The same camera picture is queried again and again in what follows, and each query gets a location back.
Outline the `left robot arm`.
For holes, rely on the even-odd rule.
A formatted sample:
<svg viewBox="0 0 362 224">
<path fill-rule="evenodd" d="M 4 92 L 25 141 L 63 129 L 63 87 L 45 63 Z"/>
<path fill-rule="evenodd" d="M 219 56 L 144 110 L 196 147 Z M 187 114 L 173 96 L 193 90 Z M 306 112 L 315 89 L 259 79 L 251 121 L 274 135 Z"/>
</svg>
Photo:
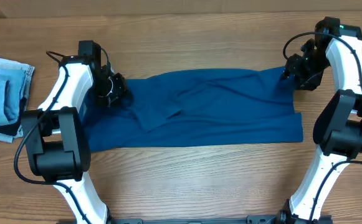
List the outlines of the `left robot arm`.
<svg viewBox="0 0 362 224">
<path fill-rule="evenodd" d="M 56 188 L 75 223 L 114 223 L 90 178 L 92 153 L 82 127 L 86 97 L 110 108 L 130 94 L 124 77 L 110 63 L 102 64 L 106 54 L 92 40 L 80 41 L 77 55 L 48 51 L 58 63 L 58 79 L 38 109 L 21 116 L 24 138 L 14 157 L 16 175 L 30 184 Z"/>
</svg>

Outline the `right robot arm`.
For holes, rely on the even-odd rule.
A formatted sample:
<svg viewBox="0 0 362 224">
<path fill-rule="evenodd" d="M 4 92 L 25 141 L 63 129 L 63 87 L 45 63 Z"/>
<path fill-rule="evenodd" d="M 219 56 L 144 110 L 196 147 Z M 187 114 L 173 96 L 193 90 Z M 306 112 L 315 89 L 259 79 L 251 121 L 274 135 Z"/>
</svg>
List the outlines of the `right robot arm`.
<svg viewBox="0 0 362 224">
<path fill-rule="evenodd" d="M 338 18 L 319 21 L 314 36 L 301 47 L 302 55 L 286 57 L 282 77 L 298 90 L 315 90 L 326 68 L 333 74 L 335 94 L 313 129 L 316 145 L 302 183 L 267 223 L 332 223 L 321 215 L 337 178 L 362 153 L 362 31 Z"/>
</svg>

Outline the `dark blue t-shirt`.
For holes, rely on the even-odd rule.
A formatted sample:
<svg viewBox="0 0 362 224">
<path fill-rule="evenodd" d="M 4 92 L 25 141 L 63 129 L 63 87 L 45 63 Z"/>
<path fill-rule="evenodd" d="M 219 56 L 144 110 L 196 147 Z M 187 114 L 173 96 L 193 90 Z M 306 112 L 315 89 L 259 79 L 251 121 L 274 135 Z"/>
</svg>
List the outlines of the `dark blue t-shirt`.
<svg viewBox="0 0 362 224">
<path fill-rule="evenodd" d="M 114 147 L 191 147 L 302 142 L 294 84 L 282 67 L 183 70 L 129 79 L 119 106 L 86 100 L 83 130 L 93 152 Z"/>
</svg>

